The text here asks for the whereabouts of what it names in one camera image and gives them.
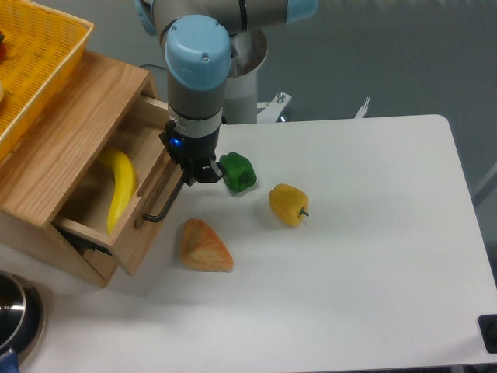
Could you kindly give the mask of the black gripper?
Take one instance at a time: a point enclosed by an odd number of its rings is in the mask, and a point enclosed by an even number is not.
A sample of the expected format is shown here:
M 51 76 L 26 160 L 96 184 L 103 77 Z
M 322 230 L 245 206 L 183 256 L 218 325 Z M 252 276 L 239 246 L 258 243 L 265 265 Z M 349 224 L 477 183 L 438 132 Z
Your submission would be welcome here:
M 221 115 L 205 120 L 189 120 L 180 115 L 171 116 L 159 138 L 170 159 L 183 171 L 188 186 L 198 183 L 217 183 L 226 169 L 216 162 L 216 147 Z

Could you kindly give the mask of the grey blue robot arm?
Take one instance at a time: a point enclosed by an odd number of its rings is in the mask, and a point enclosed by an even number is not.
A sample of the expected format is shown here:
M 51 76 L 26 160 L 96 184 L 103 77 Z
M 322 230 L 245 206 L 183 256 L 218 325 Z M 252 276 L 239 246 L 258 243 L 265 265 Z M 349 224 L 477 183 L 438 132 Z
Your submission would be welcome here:
M 167 70 L 169 120 L 160 134 L 185 183 L 224 175 L 215 149 L 235 37 L 312 17 L 316 1 L 136 1 L 143 27 L 158 37 Z

